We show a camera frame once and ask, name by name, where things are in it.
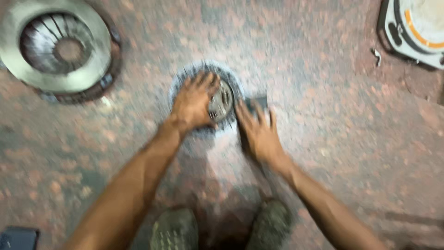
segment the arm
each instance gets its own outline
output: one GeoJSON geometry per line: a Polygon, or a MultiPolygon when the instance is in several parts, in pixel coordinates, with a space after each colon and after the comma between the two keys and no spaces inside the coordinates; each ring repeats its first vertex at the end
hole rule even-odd
{"type": "Polygon", "coordinates": [[[186,79],[171,115],[153,140],[136,154],[87,211],[65,250],[126,249],[145,217],[157,185],[189,131],[214,125],[208,115],[219,76],[186,79]]]}
{"type": "Polygon", "coordinates": [[[333,194],[308,176],[282,149],[276,128],[276,116],[270,111],[270,126],[256,104],[256,121],[245,104],[236,106],[251,153],[278,172],[298,194],[318,227],[337,249],[385,250],[372,230],[361,222],[333,194]]]}

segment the forearm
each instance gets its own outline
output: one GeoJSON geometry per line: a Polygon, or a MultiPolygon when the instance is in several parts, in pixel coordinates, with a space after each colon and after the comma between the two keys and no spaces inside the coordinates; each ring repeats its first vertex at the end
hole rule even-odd
{"type": "Polygon", "coordinates": [[[316,224],[337,249],[386,249],[372,230],[362,223],[333,194],[304,173],[288,156],[275,161],[275,169],[288,169],[282,173],[306,205],[316,224]]]}
{"type": "Polygon", "coordinates": [[[167,119],[154,139],[106,187],[64,249],[127,248],[185,134],[171,117],[167,119]]]}

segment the orange ring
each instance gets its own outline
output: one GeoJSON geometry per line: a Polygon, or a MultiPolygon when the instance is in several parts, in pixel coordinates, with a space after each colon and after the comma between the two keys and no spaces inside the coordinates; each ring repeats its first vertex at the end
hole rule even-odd
{"type": "Polygon", "coordinates": [[[412,21],[412,15],[410,14],[410,10],[405,11],[405,20],[407,21],[407,25],[410,27],[410,30],[412,31],[413,35],[416,37],[416,39],[419,40],[422,44],[429,48],[444,48],[444,42],[443,43],[432,43],[423,38],[419,32],[415,29],[415,26],[413,25],[412,21]]]}

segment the concrete floor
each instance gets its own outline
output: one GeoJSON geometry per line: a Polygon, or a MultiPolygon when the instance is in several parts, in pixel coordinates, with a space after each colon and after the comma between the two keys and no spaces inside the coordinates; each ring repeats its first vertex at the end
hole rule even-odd
{"type": "MultiPolygon", "coordinates": [[[[247,95],[268,91],[284,147],[390,248],[444,248],[443,74],[386,53],[375,67],[378,1],[97,2],[124,39],[123,71],[104,98],[51,105],[0,73],[0,228],[38,227],[39,250],[60,246],[168,115],[177,69],[214,59],[247,95]]],[[[242,154],[235,126],[189,137],[133,249],[149,248],[151,225],[170,206],[197,210],[209,246],[244,235],[269,197],[294,211],[283,249],[332,249],[288,187],[242,154]]]]}

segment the hand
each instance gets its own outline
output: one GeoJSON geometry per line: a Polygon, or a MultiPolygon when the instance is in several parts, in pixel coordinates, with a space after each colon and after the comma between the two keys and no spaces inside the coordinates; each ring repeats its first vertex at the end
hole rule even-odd
{"type": "Polygon", "coordinates": [[[270,126],[265,119],[265,114],[257,102],[254,102],[258,120],[248,111],[243,101],[236,105],[236,114],[239,123],[244,129],[251,153],[260,161],[268,163],[274,170],[286,174],[286,164],[279,161],[287,159],[284,149],[279,141],[276,127],[276,114],[270,110],[270,126]]]}
{"type": "Polygon", "coordinates": [[[200,71],[193,80],[188,77],[176,97],[170,118],[186,132],[205,125],[216,128],[208,114],[208,104],[219,86],[220,76],[214,73],[200,71]]]}

